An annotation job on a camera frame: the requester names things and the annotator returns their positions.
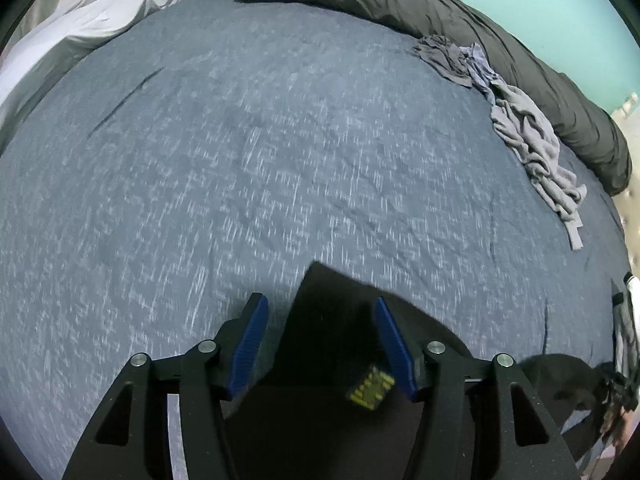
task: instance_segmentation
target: mint green wall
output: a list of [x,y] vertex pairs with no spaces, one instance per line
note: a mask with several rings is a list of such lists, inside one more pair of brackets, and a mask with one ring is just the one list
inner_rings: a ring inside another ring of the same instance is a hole
[[611,112],[640,93],[640,48],[608,0],[463,0]]

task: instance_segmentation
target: blue bedsheet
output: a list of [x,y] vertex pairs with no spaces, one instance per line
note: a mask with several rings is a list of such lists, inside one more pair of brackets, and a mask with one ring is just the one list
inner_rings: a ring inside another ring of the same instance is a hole
[[254,290],[265,371],[313,259],[476,356],[612,358],[612,201],[565,148],[588,187],[572,252],[484,97],[413,44],[301,4],[185,0],[40,102],[0,158],[0,416],[45,480],[130,355],[186,351]]

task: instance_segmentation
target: yellow patterned tag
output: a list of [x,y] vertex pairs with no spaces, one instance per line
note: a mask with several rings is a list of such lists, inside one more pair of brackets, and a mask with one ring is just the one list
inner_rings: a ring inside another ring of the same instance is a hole
[[347,398],[368,410],[375,410],[394,384],[396,380],[392,376],[371,365],[362,382],[347,394]]

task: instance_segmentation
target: blue gripper pad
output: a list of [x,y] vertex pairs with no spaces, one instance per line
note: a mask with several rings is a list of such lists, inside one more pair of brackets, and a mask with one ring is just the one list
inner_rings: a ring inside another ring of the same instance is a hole
[[388,306],[382,298],[376,301],[374,322],[378,328],[378,336],[385,349],[386,358],[389,359],[391,369],[398,388],[409,399],[413,399],[418,392],[414,378],[414,361],[402,340],[398,326],[389,312]]
[[236,346],[229,362],[226,390],[231,397],[234,397],[242,390],[249,381],[249,373],[251,373],[254,367],[258,346],[260,346],[264,330],[267,327],[267,321],[269,320],[269,302],[267,301],[267,297],[261,294],[257,294],[256,296],[259,296],[257,304],[246,322],[240,342]]

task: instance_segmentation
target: white sheet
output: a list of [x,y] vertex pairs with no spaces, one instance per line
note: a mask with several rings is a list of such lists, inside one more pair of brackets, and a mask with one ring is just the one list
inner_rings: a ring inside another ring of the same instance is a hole
[[92,50],[180,0],[78,0],[22,38],[0,66],[0,155],[44,95]]

